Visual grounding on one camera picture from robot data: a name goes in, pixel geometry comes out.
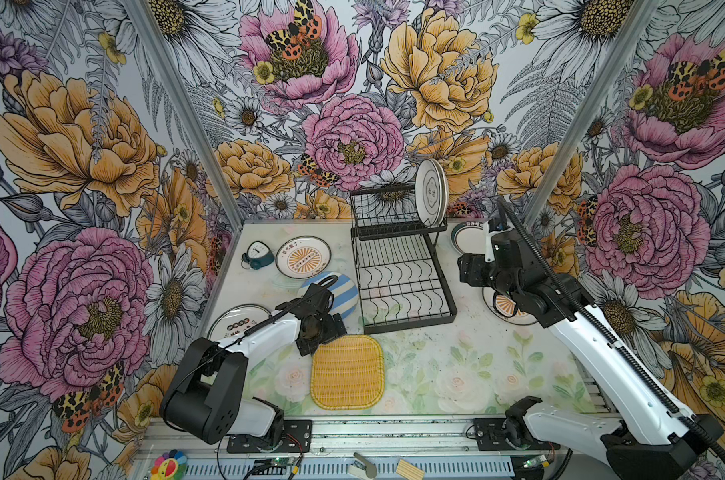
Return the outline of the yellow woven square plate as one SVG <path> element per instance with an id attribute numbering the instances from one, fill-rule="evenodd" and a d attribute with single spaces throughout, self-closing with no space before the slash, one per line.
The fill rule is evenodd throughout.
<path id="1" fill-rule="evenodd" d="M 312 356 L 310 395 L 323 410 L 364 410 L 384 394 L 383 351 L 370 336 L 348 335 Z"/>

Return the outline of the white floral plate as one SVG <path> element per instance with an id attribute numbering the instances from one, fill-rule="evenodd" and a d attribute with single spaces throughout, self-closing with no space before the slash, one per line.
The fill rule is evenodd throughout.
<path id="1" fill-rule="evenodd" d="M 437 162 L 437 173 L 440 176 L 440 186 L 441 186 L 441 206 L 440 206 L 440 218 L 438 221 L 438 225 L 442 224 L 446 220 L 447 216 L 447 208 L 449 203 L 449 186 L 447 181 L 446 173 L 443 169 L 443 167 Z"/>

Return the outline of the black wire dish rack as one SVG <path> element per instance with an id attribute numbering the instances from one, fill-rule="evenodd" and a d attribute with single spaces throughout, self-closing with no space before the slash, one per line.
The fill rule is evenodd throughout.
<path id="1" fill-rule="evenodd" d="M 352 254 L 366 335 L 454 322 L 457 308 L 436 251 L 442 223 L 427 226 L 415 187 L 362 188 L 350 195 Z"/>

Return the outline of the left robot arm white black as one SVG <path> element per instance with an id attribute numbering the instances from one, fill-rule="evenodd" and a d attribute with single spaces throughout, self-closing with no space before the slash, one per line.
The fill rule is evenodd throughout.
<path id="1" fill-rule="evenodd" d="M 236 436 L 263 450 L 278 447 L 288 437 L 284 412 L 266 400 L 246 399 L 246 376 L 288 345 L 312 356 L 346 335 L 342 316 L 330 312 L 336 282 L 338 276 L 330 275 L 310 284 L 304 295 L 278 305 L 238 338 L 190 343 L 160 403 L 160 418 L 210 445 Z"/>

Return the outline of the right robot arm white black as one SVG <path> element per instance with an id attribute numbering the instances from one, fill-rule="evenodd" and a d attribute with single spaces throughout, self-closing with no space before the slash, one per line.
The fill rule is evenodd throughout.
<path id="1" fill-rule="evenodd" d="M 664 387 L 581 283 L 554 272 L 526 232 L 491 232 L 486 252 L 463 254 L 457 268 L 460 282 L 512 300 L 565 345 L 618 412 L 577 414 L 526 396 L 505 412 L 509 443 L 556 443 L 606 464 L 621 479 L 677 479 L 708 451 L 725 465 L 719 422 L 693 413 Z"/>

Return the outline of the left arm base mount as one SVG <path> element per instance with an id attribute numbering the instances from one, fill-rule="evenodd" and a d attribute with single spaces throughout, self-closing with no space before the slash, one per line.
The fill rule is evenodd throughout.
<path id="1" fill-rule="evenodd" d="M 300 454 L 310 452 L 312 420 L 288 419 L 282 422 L 280 434 L 266 437 L 230 435 L 226 441 L 228 454 Z"/>

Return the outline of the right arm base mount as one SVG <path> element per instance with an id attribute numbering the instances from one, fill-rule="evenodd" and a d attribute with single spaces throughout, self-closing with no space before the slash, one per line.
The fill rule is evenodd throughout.
<path id="1" fill-rule="evenodd" d="M 561 446 L 532 438 L 529 432 L 514 421 L 502 417 L 475 418 L 466 436 L 473 439 L 479 451 L 542 451 L 557 453 Z"/>

